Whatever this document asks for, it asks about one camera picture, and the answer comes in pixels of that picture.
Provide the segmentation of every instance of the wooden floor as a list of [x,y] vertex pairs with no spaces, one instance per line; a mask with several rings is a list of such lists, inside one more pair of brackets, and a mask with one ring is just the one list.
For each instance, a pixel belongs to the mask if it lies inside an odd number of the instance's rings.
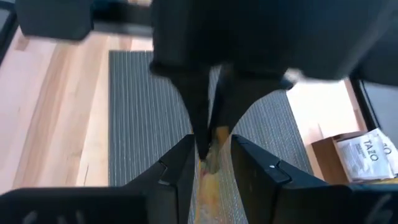
[[[19,187],[108,184],[108,51],[151,50],[149,39],[92,34],[74,45],[25,39],[0,67],[0,194]],[[310,143],[364,129],[348,82],[299,83],[288,92]]]

